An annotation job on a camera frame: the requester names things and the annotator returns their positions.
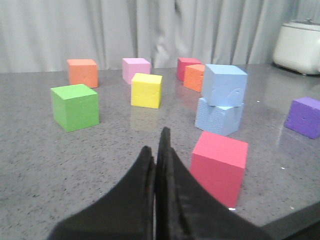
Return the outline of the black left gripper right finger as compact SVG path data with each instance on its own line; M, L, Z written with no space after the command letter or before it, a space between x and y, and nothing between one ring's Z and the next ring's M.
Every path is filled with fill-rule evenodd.
M228 210L194 179L161 131L156 176L156 239L269 240L270 235Z

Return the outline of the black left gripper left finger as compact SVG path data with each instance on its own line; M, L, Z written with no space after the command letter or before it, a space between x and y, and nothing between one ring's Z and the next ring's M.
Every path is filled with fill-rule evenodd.
M156 166L144 146L126 175L106 195L59 222L50 240L153 239Z

